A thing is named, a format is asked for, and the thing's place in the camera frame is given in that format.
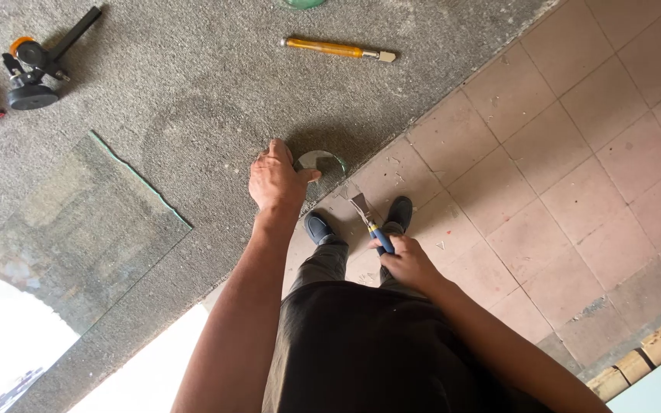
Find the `man's right hand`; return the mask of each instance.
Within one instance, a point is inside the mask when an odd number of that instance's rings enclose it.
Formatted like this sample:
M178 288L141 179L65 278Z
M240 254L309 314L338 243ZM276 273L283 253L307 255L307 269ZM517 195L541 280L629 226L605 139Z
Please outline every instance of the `man's right hand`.
M402 285L428 296L430 289L445 280L416 239L390 234L389 240L394 246L394 254L382 254L379 260ZM381 242L372 239L369 248L377 247L381 247Z

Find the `green glass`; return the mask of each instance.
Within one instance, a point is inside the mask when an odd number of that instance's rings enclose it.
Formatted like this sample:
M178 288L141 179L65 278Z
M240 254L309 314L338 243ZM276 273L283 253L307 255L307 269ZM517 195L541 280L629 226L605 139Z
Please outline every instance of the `green glass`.
M281 0L290 9L306 10L322 5L326 0Z

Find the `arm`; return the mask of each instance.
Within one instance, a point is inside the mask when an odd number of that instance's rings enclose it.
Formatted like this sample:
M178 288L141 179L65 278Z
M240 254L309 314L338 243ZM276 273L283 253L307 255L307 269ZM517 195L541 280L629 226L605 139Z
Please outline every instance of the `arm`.
M251 239L195 345L173 413L259 411L275 350L289 240L308 182L320 173L292 169L275 139L251 167L259 205Z
M578 378L445 279L417 240L394 235L390 240L395 255L382 255L381 264L400 283L440 307L468 348L496 376L553 411L610 411ZM370 242L370 247L379 245L377 239Z

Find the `tile floor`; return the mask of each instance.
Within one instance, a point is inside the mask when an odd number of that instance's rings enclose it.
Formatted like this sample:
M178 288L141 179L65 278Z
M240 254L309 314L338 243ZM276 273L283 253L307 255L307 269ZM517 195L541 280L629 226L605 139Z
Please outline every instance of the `tile floor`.
M346 201L409 235L449 279L573 373L661 314L661 0L567 0L317 206L378 285ZM302 221L285 293L314 246Z

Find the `dark pants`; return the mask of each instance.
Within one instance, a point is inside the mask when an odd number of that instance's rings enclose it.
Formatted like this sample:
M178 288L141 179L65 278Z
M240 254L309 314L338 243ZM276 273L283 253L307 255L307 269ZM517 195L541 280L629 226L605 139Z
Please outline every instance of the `dark pants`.
M402 234L402 227L396 222L387 222L382 227L386 234ZM318 281L344 281L346 279L346 261L348 261L348 244L335 235L323 238L313 255L306 259L298 268L298 278L290 287L293 292L301 286ZM382 267L379 270L379 288L390 289L398 293L414 297L424 297L406 286L403 286Z

